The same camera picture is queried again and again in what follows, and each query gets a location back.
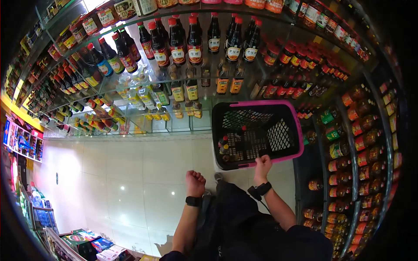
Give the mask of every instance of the tiled floor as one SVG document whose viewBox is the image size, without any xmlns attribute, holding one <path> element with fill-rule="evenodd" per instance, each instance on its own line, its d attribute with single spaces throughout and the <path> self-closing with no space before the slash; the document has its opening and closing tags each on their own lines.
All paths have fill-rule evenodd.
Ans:
<svg viewBox="0 0 418 261">
<path fill-rule="evenodd" d="M 183 210 L 186 171 L 201 172 L 206 187 L 216 187 L 211 146 L 210 139 L 46 141 L 43 163 L 35 164 L 32 179 L 51 201 L 60 233 L 88 228 L 122 247 L 161 256 L 171 249 Z M 224 175 L 247 190 L 254 169 Z M 294 211 L 292 161 L 274 164 L 268 179 Z M 261 204 L 259 208 L 267 213 Z"/>
</svg>

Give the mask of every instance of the dark shirt sleeve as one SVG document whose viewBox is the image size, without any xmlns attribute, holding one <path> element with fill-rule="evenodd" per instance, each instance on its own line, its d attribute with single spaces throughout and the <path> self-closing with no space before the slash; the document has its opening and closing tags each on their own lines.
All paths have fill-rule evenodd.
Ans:
<svg viewBox="0 0 418 261">
<path fill-rule="evenodd" d="M 160 261 L 185 261 L 186 257 L 178 251 L 171 251 L 170 253 L 165 254 Z"/>
<path fill-rule="evenodd" d="M 294 225 L 287 231 L 295 243 L 296 260 L 326 260 L 332 259 L 333 247 L 329 239 L 318 231 L 308 227 Z"/>
</svg>

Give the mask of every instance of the person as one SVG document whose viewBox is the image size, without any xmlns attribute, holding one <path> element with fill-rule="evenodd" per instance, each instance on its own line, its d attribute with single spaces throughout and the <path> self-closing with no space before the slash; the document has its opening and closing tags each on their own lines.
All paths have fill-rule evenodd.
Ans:
<svg viewBox="0 0 418 261">
<path fill-rule="evenodd" d="M 269 185 L 267 174 L 272 167 L 268 155 L 255 159 L 254 184 Z M 172 251 L 160 261 L 183 260 L 331 260 L 333 248 L 329 239 L 308 227 L 297 225 L 291 208 L 267 186 L 264 199 L 269 214 L 258 211 L 258 205 L 244 190 L 215 174 L 217 195 L 212 207 L 198 226 L 206 179 L 199 172 L 186 173 L 187 198 L 173 237 Z"/>
</svg>

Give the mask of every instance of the black wristwatch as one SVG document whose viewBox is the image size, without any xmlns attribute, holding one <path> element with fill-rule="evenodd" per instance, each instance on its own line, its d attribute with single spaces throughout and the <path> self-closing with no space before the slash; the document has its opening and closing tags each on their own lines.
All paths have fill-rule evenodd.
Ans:
<svg viewBox="0 0 418 261">
<path fill-rule="evenodd" d="M 202 198 L 186 197 L 186 204 L 192 207 L 199 207 L 202 203 Z"/>
</svg>

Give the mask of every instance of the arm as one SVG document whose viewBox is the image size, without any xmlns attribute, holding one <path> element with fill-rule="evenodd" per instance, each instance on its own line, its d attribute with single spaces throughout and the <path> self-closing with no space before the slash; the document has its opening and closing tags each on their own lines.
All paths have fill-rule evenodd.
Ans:
<svg viewBox="0 0 418 261">
<path fill-rule="evenodd" d="M 255 167 L 254 183 L 256 186 L 260 186 L 261 184 L 268 182 L 267 174 L 272 163 L 268 155 L 256 158 L 255 161 L 257 162 L 257 166 Z M 296 225 L 295 214 L 286 202 L 277 195 L 273 188 L 264 195 L 264 199 L 267 202 L 271 215 L 278 223 L 280 223 L 280 226 L 285 231 Z"/>
<path fill-rule="evenodd" d="M 206 179 L 199 172 L 190 170 L 186 173 L 187 197 L 202 197 Z M 187 254 L 193 247 L 199 207 L 185 205 L 173 237 L 172 251 Z"/>
</svg>

